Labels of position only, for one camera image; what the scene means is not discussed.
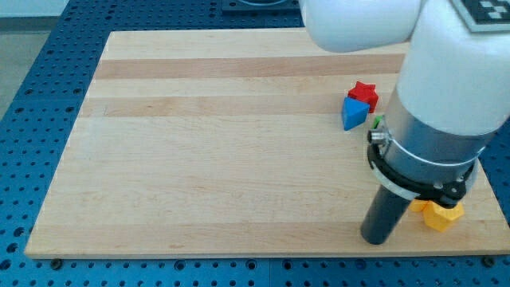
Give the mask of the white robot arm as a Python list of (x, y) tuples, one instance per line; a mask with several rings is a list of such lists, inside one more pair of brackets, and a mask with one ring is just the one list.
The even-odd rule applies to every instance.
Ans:
[(311, 39), (346, 53), (410, 44), (368, 162), (381, 192), (453, 203), (509, 117), (509, 33), (474, 33), (455, 1), (302, 1)]

